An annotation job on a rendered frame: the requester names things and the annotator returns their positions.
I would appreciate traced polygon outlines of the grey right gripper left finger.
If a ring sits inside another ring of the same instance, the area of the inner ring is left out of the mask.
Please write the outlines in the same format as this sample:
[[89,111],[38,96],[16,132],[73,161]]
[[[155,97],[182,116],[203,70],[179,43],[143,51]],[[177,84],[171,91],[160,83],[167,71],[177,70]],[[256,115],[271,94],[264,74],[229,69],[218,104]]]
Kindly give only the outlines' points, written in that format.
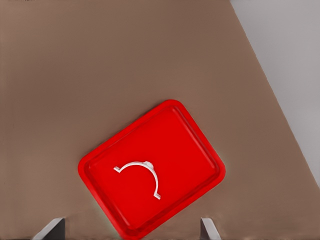
[[66,240],[65,218],[54,218],[32,240]]

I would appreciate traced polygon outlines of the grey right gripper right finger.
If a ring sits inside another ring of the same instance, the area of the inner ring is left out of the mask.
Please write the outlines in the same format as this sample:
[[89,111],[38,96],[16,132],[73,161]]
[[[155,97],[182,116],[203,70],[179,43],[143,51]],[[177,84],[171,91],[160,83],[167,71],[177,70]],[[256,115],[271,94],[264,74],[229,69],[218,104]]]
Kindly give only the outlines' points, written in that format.
[[221,236],[211,218],[200,219],[200,240],[221,240]]

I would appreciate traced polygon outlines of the white drainage pipe clamp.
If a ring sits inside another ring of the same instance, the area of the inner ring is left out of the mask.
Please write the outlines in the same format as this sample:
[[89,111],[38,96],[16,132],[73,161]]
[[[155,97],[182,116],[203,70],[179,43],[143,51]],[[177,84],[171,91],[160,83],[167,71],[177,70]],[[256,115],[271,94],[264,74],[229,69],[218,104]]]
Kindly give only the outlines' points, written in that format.
[[153,178],[154,178],[154,181],[155,181],[155,190],[153,192],[153,196],[160,200],[161,199],[161,195],[158,193],[158,190],[159,190],[159,178],[158,178],[158,175],[154,169],[154,166],[151,162],[149,161],[144,161],[144,162],[141,162],[141,161],[132,161],[132,162],[129,162],[125,165],[123,165],[122,167],[118,167],[118,166],[115,166],[113,168],[113,170],[115,170],[117,173],[121,173],[123,170],[129,168],[129,167],[133,167],[133,166],[139,166],[139,167],[143,167],[147,170],[149,170],[149,172],[153,175]]

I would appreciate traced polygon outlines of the red rectangular tray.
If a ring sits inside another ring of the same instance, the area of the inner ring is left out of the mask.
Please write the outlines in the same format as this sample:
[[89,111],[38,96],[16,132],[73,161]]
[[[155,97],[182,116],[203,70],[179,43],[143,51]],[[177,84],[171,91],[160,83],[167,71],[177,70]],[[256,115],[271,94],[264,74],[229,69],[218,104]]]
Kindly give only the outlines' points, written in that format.
[[[151,162],[158,176],[130,162]],[[225,165],[184,105],[166,100],[85,155],[78,174],[119,235],[139,240],[217,186]]]

